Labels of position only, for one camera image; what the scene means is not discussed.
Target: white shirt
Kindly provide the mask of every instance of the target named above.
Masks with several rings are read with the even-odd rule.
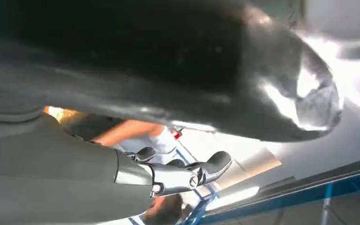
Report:
[[[138,152],[142,148],[152,147],[157,153],[150,161],[152,163],[166,164],[176,155],[177,141],[167,127],[158,136],[141,135],[126,139],[113,147],[123,152]]]

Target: bolt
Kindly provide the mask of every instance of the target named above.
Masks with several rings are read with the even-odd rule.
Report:
[[[190,178],[190,186],[191,186],[192,188],[195,188],[197,185],[198,185],[198,179],[197,179],[197,177],[196,177],[196,176],[192,176],[192,177]]]

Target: dark hair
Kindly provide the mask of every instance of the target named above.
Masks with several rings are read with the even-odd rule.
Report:
[[[166,196],[162,205],[153,216],[144,216],[145,225],[174,225],[181,217],[183,199],[181,195]]]

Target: bare arm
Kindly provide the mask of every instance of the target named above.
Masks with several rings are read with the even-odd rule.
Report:
[[[160,124],[127,120],[96,137],[93,141],[104,146],[113,146],[125,139],[139,135],[149,134],[151,136],[158,136],[163,129],[164,126]]]

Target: fluorescent light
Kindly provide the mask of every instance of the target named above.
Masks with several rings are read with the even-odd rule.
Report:
[[[225,205],[229,205],[241,200],[255,196],[259,192],[260,187],[250,187],[242,191],[227,195],[221,198],[214,199],[207,207],[206,211],[213,210]]]

